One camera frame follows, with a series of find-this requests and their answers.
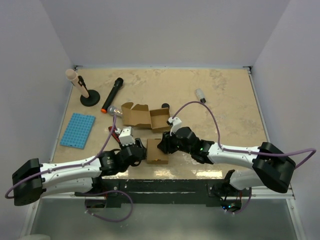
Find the small cardboard box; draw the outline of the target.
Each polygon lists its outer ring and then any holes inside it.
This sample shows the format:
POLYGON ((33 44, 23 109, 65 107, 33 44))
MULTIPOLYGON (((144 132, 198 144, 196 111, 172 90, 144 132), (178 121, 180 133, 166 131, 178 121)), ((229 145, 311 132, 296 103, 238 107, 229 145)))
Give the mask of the small cardboard box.
POLYGON ((146 163, 150 165, 167 165, 169 157, 163 153, 158 144, 161 142, 160 138, 147 139, 146 163))

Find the red black utility knife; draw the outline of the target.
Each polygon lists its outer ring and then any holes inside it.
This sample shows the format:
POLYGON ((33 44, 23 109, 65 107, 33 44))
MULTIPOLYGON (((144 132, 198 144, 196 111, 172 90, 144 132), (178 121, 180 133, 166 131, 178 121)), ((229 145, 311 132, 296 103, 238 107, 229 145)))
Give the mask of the red black utility knife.
POLYGON ((119 139, 119 131, 118 131, 118 129, 117 129, 116 127, 114 127, 114 128, 112 129, 112 126, 109 126, 109 127, 108 127, 108 130, 109 130, 109 132, 111 133, 112 137, 115 139, 115 141, 116 141, 118 144, 120 144, 121 142, 120 142, 120 139, 119 139))

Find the taped cardboard box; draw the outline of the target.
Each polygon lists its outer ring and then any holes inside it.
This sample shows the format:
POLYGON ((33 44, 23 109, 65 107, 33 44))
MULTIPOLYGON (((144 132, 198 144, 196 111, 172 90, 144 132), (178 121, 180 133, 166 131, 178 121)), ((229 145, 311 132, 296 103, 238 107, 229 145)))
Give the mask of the taped cardboard box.
POLYGON ((127 127, 149 129, 153 133, 170 130, 167 120, 171 117, 168 107, 149 110, 147 104, 126 102, 121 106, 122 124, 127 127))

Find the small black round cap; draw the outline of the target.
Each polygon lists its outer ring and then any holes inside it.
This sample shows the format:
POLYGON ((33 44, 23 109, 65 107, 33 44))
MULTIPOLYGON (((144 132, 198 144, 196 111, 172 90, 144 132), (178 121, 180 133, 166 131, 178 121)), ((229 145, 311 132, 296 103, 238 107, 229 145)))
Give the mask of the small black round cap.
POLYGON ((163 103, 162 105, 161 105, 161 107, 162 108, 170 108, 170 105, 168 104, 168 103, 163 103))

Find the small clear black-capped bottle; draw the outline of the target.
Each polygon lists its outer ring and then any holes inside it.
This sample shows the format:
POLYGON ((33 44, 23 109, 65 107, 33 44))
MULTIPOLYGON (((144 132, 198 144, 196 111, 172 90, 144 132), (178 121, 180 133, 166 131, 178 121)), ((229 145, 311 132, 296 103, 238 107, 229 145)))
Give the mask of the small clear black-capped bottle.
POLYGON ((205 97, 205 94, 204 94, 204 92, 203 92, 203 90, 202 90, 201 88, 197 88, 197 89, 195 90, 195 94, 196 94, 196 96, 197 96, 197 99, 198 99, 201 103, 205 104, 205 103, 207 102, 206 97, 205 97))

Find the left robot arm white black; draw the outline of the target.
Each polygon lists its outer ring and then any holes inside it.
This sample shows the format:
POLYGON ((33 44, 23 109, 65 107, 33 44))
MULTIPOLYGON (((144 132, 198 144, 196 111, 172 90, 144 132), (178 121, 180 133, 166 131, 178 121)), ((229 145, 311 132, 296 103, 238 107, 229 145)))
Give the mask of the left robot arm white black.
POLYGON ((41 197, 67 192, 99 196, 104 190, 99 181, 103 176, 124 173, 129 167, 138 166, 146 155, 147 149, 136 138, 134 144, 73 163, 40 163, 38 158, 30 159, 12 174, 14 205, 25 206, 41 197))

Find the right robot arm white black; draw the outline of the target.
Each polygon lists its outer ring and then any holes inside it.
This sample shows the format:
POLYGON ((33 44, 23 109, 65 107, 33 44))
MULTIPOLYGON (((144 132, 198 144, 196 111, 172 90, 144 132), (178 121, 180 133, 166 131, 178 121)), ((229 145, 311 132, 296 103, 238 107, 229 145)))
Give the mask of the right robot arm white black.
POLYGON ((245 188, 260 186, 284 194, 289 189, 296 168, 291 158, 269 142, 254 147, 219 146, 214 141, 199 139, 189 127, 181 127, 174 133, 164 132, 157 147, 164 154, 177 151, 190 154, 200 164, 228 164, 246 168, 246 171, 232 172, 223 183, 223 192, 230 197, 245 188))

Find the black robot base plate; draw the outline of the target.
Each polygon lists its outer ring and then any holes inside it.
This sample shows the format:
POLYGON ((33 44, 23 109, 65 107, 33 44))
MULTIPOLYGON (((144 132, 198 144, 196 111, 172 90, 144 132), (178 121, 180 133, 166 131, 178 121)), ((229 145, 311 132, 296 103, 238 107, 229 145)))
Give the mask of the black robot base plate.
POLYGON ((108 208, 134 204, 205 205, 219 207, 232 202, 239 192, 227 189, 223 179, 100 179, 94 180, 89 197, 102 194, 108 208))

